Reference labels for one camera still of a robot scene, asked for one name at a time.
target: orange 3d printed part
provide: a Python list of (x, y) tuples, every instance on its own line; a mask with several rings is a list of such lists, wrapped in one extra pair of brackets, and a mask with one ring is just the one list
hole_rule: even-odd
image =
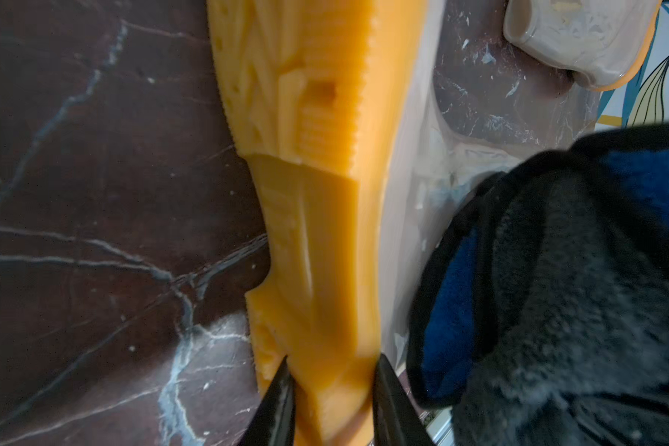
[(220, 94), (272, 258), (246, 295), (258, 386), (287, 355), (299, 445), (372, 439), (379, 229), (426, 12), (410, 0), (208, 0)]

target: orange edge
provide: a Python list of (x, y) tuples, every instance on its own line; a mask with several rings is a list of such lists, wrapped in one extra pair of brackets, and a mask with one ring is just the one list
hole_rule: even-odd
[(603, 124), (605, 126), (622, 127), (622, 118), (620, 116), (602, 115), (597, 120), (597, 124)]
[(625, 73), (625, 75), (620, 77), (617, 80), (617, 82), (615, 82), (612, 85), (606, 85), (599, 88), (591, 88), (592, 91), (614, 90), (616, 88), (625, 85), (627, 82), (630, 82), (630, 80), (632, 80), (632, 78), (637, 75), (639, 69), (642, 67), (642, 64), (644, 63), (644, 58), (646, 58), (646, 55), (649, 52), (649, 47), (651, 46), (651, 40), (654, 37), (654, 32), (656, 31), (656, 17), (659, 15), (660, 7), (661, 7), (661, 0), (659, 0), (659, 4), (656, 6), (656, 14), (654, 14), (651, 18), (651, 23), (649, 24), (649, 28), (647, 29), (646, 36), (644, 36), (644, 42), (642, 42), (642, 46), (639, 49), (639, 53), (637, 53), (637, 58), (634, 60), (634, 63), (631, 65), (631, 67), (629, 67), (629, 70)]

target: leaf pattern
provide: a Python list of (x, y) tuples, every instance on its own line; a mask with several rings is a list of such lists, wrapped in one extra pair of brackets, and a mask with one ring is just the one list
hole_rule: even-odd
[[(661, 14), (656, 15), (656, 20), (654, 22), (654, 29), (659, 29), (659, 17)], [(654, 47), (654, 42), (656, 41), (656, 32), (651, 38), (651, 44), (649, 45), (649, 50), (647, 55), (644, 57), (644, 62), (642, 67), (639, 69), (637, 74), (632, 78), (632, 80), (627, 84), (627, 87), (624, 89), (624, 102), (622, 104), (622, 125), (627, 127), (629, 122), (629, 113), (632, 111), (632, 106), (634, 105), (634, 100), (639, 95), (639, 89), (642, 84), (643, 75), (646, 72), (647, 64), (649, 64), (649, 56), (651, 55), (651, 49)]]
[(664, 120), (664, 80), (669, 69), (669, 55), (644, 81), (629, 113), (628, 126), (660, 123)]

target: plastic container lid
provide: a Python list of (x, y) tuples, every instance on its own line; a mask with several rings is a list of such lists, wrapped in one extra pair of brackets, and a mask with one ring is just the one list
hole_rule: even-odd
[(506, 39), (545, 64), (575, 71), (585, 88), (609, 90), (636, 74), (660, 0), (510, 0)]

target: marble countertop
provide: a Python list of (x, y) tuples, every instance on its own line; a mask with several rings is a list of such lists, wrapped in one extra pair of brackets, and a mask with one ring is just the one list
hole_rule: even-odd
[[(490, 13), (449, 2), (446, 119), (571, 142), (592, 96)], [(243, 294), (268, 268), (203, 0), (0, 0), (0, 445), (233, 445), (259, 400)]]

